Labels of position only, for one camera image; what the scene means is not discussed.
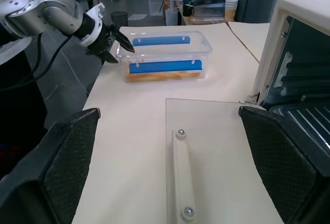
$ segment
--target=white table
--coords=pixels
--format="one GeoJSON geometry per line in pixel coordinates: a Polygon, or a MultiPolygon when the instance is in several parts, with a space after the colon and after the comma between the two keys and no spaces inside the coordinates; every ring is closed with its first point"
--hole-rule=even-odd
{"type": "Polygon", "coordinates": [[[229,26],[260,62],[262,50],[267,38],[269,23],[247,24],[229,22],[229,26]]]}
{"type": "Polygon", "coordinates": [[[85,105],[99,107],[101,119],[73,224],[166,224],[165,99],[237,102],[250,94],[258,62],[226,24],[121,29],[177,30],[198,30],[209,41],[213,53],[206,78],[126,83],[119,68],[103,66],[85,105]]]}

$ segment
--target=black container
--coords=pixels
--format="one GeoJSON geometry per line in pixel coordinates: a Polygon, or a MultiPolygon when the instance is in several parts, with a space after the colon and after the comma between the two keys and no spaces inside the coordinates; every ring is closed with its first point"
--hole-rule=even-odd
{"type": "Polygon", "coordinates": [[[121,27],[128,27],[127,12],[113,12],[111,13],[111,19],[117,29],[121,27]]]}

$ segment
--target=floor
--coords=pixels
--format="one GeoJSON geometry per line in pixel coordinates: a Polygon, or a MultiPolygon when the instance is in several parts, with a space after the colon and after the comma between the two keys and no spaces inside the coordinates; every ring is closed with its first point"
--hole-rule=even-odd
{"type": "Polygon", "coordinates": [[[115,11],[125,11],[128,18],[132,14],[147,14],[147,16],[139,21],[128,21],[129,27],[152,27],[165,26],[165,19],[162,16],[149,15],[149,0],[119,0],[112,2],[111,0],[100,0],[106,7],[105,22],[111,21],[111,13],[115,11]]]}

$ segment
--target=table surface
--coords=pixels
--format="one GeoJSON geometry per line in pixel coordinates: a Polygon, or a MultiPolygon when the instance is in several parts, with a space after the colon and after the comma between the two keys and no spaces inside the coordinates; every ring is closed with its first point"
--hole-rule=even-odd
{"type": "Polygon", "coordinates": [[[184,129],[196,223],[283,224],[255,167],[240,106],[246,104],[166,100],[168,223],[176,223],[172,132],[184,129]]]}
{"type": "Polygon", "coordinates": [[[226,24],[121,28],[178,30],[200,31],[212,46],[204,79],[126,83],[118,66],[104,64],[85,105],[99,107],[101,119],[73,224],[166,224],[166,98],[238,102],[250,94],[259,64],[226,24]]]}
{"type": "Polygon", "coordinates": [[[267,38],[269,23],[247,24],[229,22],[229,26],[260,62],[262,50],[267,38]]]}

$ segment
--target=paper cup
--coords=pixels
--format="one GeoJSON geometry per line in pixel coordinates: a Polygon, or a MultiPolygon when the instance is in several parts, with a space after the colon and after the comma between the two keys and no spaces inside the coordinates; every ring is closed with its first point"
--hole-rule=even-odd
{"type": "Polygon", "coordinates": [[[233,21],[235,14],[236,14],[237,7],[228,7],[225,6],[225,20],[226,21],[233,21]]]}
{"type": "Polygon", "coordinates": [[[237,7],[237,4],[225,4],[225,7],[237,7]]]}
{"type": "Polygon", "coordinates": [[[226,3],[227,4],[229,4],[229,3],[236,4],[236,3],[238,3],[238,0],[226,0],[226,3]]]}

